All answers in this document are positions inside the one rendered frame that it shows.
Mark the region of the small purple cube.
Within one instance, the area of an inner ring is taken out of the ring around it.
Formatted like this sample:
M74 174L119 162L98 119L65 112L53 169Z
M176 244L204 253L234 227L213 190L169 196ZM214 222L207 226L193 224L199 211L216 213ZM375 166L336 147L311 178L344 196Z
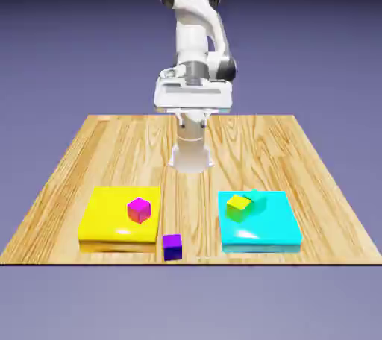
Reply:
M180 233L163 235L163 258L165 261L182 259L182 239Z

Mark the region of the small magenta cube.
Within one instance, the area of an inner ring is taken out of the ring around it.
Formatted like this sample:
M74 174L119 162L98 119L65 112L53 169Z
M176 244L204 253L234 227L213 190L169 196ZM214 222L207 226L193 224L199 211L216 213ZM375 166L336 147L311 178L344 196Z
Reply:
M130 220L142 224L151 217L151 204L142 198L135 198L127 204L128 217Z

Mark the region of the small teal cube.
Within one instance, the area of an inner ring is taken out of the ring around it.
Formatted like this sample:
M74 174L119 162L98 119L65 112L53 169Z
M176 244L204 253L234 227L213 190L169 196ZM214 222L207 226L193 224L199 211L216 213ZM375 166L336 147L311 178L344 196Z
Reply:
M266 208L266 195L264 192L257 191L256 189L252 189L247 191L243 195L244 198L249 200L249 213L250 214L260 214Z

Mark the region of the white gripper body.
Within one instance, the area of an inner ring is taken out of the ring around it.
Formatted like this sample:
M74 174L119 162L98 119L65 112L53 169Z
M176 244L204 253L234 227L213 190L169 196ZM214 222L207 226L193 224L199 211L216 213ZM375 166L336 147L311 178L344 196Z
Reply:
M201 85L187 85L185 78L158 78L154 106L160 112L208 110L227 112L232 107L232 84L201 79Z

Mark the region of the large yellow box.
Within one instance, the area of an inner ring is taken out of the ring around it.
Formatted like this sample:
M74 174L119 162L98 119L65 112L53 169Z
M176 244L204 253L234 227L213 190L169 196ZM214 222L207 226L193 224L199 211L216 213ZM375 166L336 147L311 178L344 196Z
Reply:
M160 188L155 186L103 186L94 188L78 225L80 251L156 251L160 220ZM127 204L142 198L151 204L151 217L138 224L128 217Z

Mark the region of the large cyan box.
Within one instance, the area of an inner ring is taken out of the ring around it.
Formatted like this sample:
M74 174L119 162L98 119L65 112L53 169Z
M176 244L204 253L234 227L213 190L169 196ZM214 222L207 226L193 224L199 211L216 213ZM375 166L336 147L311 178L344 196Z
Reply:
M302 233L287 194L284 191L261 191L266 208L260 214L248 214L235 222L226 216L226 203L233 195L245 191L218 193L219 226L225 253L298 253Z

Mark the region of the small yellow cube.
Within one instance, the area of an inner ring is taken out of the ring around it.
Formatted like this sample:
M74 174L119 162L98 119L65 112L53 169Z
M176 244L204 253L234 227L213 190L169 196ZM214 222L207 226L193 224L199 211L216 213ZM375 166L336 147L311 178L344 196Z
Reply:
M241 195L233 195L226 203L226 216L235 222L245 220L251 211L252 201Z

